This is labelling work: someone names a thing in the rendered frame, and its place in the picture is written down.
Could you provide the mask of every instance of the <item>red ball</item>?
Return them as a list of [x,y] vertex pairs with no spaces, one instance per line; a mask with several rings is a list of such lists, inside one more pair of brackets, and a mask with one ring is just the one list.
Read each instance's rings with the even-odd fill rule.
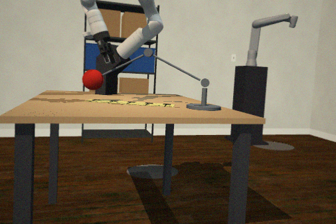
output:
[[88,70],[84,73],[83,85],[89,90],[97,90],[103,85],[103,75],[99,70]]

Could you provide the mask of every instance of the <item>dark brown floor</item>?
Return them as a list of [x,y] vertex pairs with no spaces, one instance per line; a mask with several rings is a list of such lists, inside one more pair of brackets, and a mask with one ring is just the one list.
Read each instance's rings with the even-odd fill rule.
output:
[[[264,136],[291,144],[251,147],[247,223],[336,224],[336,143],[313,136]],[[172,192],[128,167],[163,164],[164,137],[60,137],[58,203],[48,204],[48,138],[35,138],[34,223],[227,223],[232,143],[224,136],[175,136]],[[0,138],[0,223],[13,218],[14,139]]]

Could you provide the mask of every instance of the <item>yellow and black caution tape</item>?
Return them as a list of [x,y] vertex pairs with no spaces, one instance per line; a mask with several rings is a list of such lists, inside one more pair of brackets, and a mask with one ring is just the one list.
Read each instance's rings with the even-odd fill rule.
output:
[[123,100],[87,100],[89,102],[108,103],[108,104],[120,104],[120,105],[136,105],[136,106],[162,106],[173,108],[174,104],[162,104],[162,103],[150,103],[150,102],[138,102],[138,101],[123,101]]

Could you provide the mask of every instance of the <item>white baseboard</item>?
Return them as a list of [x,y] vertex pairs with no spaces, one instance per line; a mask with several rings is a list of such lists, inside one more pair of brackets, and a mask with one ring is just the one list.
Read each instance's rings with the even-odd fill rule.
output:
[[[199,135],[229,135],[231,132],[230,128],[175,128],[174,135],[175,136],[199,136]],[[78,128],[60,128],[59,135],[60,136],[81,136],[82,130],[80,127]],[[316,136],[319,138],[323,138],[325,140],[329,140],[332,142],[336,142],[336,135],[328,134],[325,132],[321,132],[318,130],[312,130],[309,128],[264,128],[265,135],[274,135],[274,134],[308,134],[312,136]],[[7,128],[0,128],[0,138],[1,137],[14,137],[15,129],[14,125],[9,126]],[[165,128],[164,127],[156,127],[154,128],[154,136],[164,136]],[[35,136],[43,137],[50,136],[50,129],[48,128],[35,128]]]

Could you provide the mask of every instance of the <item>round gray base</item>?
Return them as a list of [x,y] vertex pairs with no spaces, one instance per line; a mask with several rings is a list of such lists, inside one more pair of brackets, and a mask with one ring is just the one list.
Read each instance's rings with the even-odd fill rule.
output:
[[206,104],[205,106],[202,106],[202,104],[187,104],[187,108],[193,110],[205,110],[205,111],[218,111],[222,109],[220,106],[210,104]]
[[[171,168],[171,176],[177,175],[179,171]],[[143,166],[133,166],[127,169],[127,174],[138,178],[162,179],[163,166],[158,164],[146,164]]]
[[282,151],[288,151],[293,150],[294,147],[289,144],[283,144],[281,142],[267,142],[268,145],[254,145],[254,147],[262,148],[265,150],[282,150]]

